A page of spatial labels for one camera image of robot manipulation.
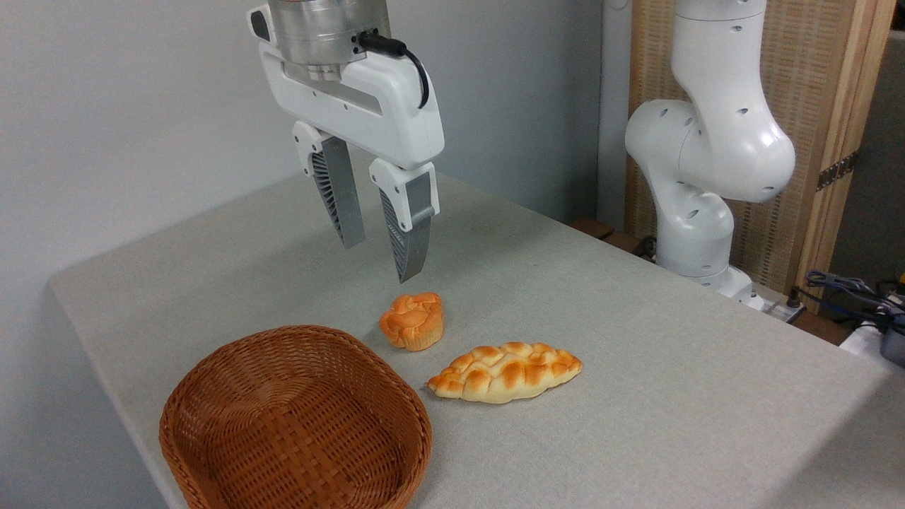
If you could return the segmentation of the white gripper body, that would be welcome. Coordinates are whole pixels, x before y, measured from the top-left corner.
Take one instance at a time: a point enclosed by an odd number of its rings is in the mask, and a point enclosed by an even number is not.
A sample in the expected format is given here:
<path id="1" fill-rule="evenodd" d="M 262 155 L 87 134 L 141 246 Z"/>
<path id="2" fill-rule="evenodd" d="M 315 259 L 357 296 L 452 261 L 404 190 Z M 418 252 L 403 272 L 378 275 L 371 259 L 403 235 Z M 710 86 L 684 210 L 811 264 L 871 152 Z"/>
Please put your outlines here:
<path id="1" fill-rule="evenodd" d="M 443 151 L 436 97 L 417 107 L 421 81 L 410 61 L 369 54 L 343 66 L 340 81 L 314 81 L 269 43 L 258 48 L 275 100 L 295 119 L 405 170 Z"/>

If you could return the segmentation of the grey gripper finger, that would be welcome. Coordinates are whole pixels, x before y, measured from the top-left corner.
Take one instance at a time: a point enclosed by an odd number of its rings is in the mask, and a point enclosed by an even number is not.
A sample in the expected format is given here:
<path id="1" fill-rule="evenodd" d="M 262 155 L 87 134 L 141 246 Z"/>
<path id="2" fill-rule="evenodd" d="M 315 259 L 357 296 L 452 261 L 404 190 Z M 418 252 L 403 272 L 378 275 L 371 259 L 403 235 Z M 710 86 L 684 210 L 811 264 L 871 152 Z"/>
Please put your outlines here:
<path id="1" fill-rule="evenodd" d="M 369 165 L 393 248 L 399 283 L 420 273 L 426 263 L 432 218 L 440 211 L 432 163 L 403 170 L 376 158 Z"/>
<path id="2" fill-rule="evenodd" d="M 292 135 L 304 173 L 313 177 L 342 245 L 349 249 L 364 242 L 364 222 L 346 142 L 300 120 Z"/>

